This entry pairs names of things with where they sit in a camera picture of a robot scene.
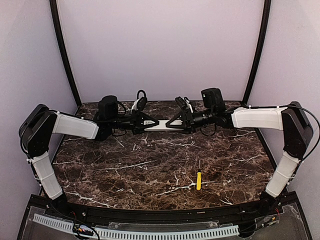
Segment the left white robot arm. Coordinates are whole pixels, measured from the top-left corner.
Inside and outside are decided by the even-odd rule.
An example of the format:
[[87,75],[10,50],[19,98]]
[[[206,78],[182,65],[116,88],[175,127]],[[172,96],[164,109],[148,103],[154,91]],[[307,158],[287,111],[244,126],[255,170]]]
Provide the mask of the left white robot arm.
[[86,119],[49,109],[39,104],[23,122],[19,129],[20,147],[31,163],[37,180],[50,200],[63,195],[49,156],[49,143],[53,134],[62,134],[104,141],[116,129],[130,130],[140,134],[145,129],[159,125],[159,120],[135,110],[131,115],[114,117],[108,120]]

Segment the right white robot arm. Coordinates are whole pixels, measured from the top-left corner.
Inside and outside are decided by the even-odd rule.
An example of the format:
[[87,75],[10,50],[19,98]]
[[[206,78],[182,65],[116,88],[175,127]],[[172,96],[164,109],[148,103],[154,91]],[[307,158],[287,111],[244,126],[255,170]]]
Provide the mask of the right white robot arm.
[[213,124],[225,129],[265,128],[283,132],[282,157],[265,189],[259,197],[259,213],[266,215],[280,202],[280,195],[295,177],[304,160],[314,131],[297,101],[289,105],[272,107],[232,107],[227,109],[224,101],[204,101],[205,110],[194,111],[192,105],[176,99],[181,111],[165,126],[181,129],[187,133]]

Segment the yellow handled screwdriver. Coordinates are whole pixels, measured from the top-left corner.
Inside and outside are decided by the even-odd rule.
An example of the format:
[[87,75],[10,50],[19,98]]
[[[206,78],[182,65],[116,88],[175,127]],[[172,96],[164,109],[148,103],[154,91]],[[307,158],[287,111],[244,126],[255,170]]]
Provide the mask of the yellow handled screwdriver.
[[197,179],[196,179],[196,190],[200,191],[202,188],[202,168],[201,160],[198,161],[198,170],[197,170]]

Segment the white remote control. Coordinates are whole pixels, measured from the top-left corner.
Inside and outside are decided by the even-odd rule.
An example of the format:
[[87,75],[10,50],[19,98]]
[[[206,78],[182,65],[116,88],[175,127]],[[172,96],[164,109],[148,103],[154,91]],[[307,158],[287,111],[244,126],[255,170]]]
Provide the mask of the white remote control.
[[172,130],[169,130],[169,129],[166,127],[166,123],[167,123],[168,121],[169,121],[169,120],[159,120],[158,131],[156,131],[156,132],[172,131]]

